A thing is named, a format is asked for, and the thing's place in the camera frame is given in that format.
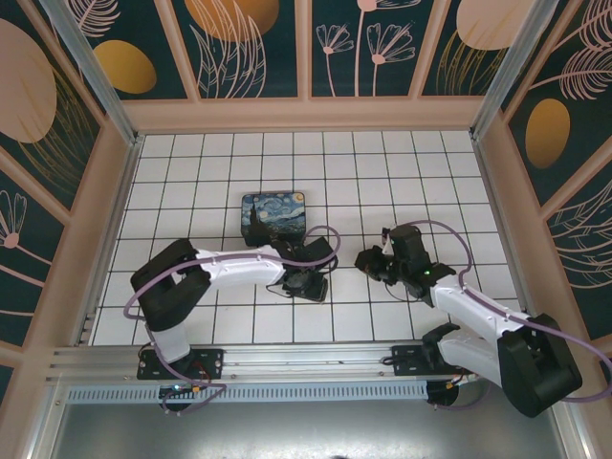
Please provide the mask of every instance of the beige circle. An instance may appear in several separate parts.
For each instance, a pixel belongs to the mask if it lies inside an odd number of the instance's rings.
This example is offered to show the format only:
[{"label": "beige circle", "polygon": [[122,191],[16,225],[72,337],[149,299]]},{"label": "beige circle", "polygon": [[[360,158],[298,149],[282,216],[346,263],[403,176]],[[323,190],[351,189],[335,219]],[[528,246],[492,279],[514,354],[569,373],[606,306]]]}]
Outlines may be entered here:
[{"label": "beige circle", "polygon": [[534,0],[462,0],[457,11],[461,41],[476,50],[501,50],[513,44]]},{"label": "beige circle", "polygon": [[54,69],[36,42],[0,19],[0,132],[18,142],[38,142],[55,119]]},{"label": "beige circle", "polygon": [[94,54],[113,87],[124,93],[146,93],[157,83],[153,63],[131,43],[104,41],[96,46]]},{"label": "beige circle", "polygon": [[[236,41],[236,35],[228,27],[231,26],[235,33],[240,27],[234,2],[245,20],[250,17],[262,35],[273,27],[278,18],[278,0],[185,0],[185,5],[204,32],[220,40]],[[227,15],[220,14],[219,8],[225,8]]]},{"label": "beige circle", "polygon": [[546,98],[535,106],[527,121],[527,158],[539,169],[550,167],[561,156],[570,137],[570,114],[562,102]]}]

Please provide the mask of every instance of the starry night box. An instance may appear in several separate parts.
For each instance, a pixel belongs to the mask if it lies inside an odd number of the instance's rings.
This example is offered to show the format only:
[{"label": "starry night box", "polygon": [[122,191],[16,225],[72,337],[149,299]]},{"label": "starry night box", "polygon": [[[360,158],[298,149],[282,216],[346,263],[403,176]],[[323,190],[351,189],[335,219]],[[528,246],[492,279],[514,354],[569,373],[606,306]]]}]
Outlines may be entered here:
[{"label": "starry night box", "polygon": [[242,198],[242,236],[249,247],[270,244],[273,237],[299,242],[306,232],[305,211],[299,192],[247,194]]}]

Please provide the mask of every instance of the metal vent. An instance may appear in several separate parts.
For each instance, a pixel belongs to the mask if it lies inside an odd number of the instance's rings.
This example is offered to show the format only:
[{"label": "metal vent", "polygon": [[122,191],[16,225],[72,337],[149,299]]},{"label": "metal vent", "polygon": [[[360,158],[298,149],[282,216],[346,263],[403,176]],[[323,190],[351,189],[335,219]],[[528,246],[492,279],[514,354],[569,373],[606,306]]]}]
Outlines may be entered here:
[{"label": "metal vent", "polygon": [[[68,404],[158,404],[160,392],[168,386],[82,386],[73,387]],[[190,392],[172,397],[169,404],[200,401],[217,389]],[[242,402],[334,402],[357,400],[426,399],[425,381],[322,382],[278,384],[232,384],[213,401]]]}]

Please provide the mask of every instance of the gray floor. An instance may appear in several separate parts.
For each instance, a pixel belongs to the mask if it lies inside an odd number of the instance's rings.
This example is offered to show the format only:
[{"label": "gray floor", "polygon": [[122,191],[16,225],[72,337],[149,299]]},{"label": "gray floor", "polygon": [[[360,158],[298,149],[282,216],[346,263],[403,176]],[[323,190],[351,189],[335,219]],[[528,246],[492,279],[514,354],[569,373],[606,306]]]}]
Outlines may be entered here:
[{"label": "gray floor", "polygon": [[69,406],[54,459],[474,459],[565,457],[552,417],[498,390],[475,409],[425,401],[212,404],[184,418],[154,405]]}]

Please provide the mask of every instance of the white tile floor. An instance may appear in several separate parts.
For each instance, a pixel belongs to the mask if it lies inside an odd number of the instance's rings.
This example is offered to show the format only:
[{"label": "white tile floor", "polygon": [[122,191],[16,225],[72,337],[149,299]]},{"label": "white tile floor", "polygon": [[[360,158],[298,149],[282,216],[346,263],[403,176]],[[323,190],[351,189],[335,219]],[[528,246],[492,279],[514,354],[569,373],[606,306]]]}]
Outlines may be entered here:
[{"label": "white tile floor", "polygon": [[[245,285],[208,292],[188,318],[194,344],[419,339],[448,316],[353,267],[380,244],[382,227],[443,221],[470,243],[468,282],[518,309],[506,257],[467,132],[374,131],[148,136],[121,224],[92,342],[142,344],[141,324],[123,318],[130,275],[172,240],[212,251],[246,248],[242,195],[302,191],[307,226],[343,236],[325,303],[290,300]],[[432,258],[466,264],[444,229],[421,225]]]}]

